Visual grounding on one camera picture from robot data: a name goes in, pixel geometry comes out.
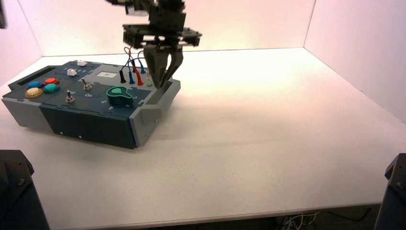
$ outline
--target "blue probe plug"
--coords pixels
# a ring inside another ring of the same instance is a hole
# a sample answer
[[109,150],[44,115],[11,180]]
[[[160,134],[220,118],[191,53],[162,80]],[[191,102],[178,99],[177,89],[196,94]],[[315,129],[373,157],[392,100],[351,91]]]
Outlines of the blue probe plug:
[[130,85],[134,85],[134,84],[135,84],[135,81],[134,81],[134,79],[133,79],[133,74],[131,73],[131,71],[128,72],[128,74],[130,75]]
[[144,66],[141,65],[141,74],[146,74],[146,73],[147,73],[147,72],[145,71]]

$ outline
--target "blue button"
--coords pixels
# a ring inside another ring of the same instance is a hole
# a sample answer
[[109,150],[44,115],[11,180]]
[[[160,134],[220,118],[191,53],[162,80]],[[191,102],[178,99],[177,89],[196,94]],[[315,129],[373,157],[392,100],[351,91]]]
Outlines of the blue button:
[[39,81],[33,81],[33,82],[30,82],[28,84],[29,89],[31,89],[31,88],[40,88],[40,87],[41,87],[41,83]]

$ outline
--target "white wall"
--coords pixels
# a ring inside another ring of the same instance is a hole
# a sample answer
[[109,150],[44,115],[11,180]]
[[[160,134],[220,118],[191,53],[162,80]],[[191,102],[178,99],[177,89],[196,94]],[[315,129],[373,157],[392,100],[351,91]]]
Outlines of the white wall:
[[[186,0],[191,50],[303,47],[315,0]],[[44,56],[123,53],[126,16],[104,0],[20,0]]]
[[405,0],[317,0],[305,48],[406,123]]
[[0,85],[33,64],[41,51],[17,0],[2,1],[7,29],[0,29]]

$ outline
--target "white table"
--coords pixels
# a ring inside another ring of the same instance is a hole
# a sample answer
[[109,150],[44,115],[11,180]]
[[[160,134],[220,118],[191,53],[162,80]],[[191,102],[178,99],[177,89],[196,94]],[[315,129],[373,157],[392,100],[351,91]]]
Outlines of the white table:
[[[17,76],[83,59],[45,57]],[[187,52],[182,89],[134,150],[19,127],[52,229],[147,227],[379,203],[406,126],[306,50]],[[8,92],[6,85],[0,89]]]

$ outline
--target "red probe plug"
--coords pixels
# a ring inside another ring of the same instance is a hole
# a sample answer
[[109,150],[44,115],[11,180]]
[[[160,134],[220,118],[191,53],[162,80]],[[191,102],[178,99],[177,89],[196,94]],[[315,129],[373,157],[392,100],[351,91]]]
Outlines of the red probe plug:
[[135,69],[135,74],[137,75],[137,81],[138,81],[138,85],[144,85],[144,83],[142,82],[141,79],[141,74],[139,73],[139,71],[137,70],[137,68]]

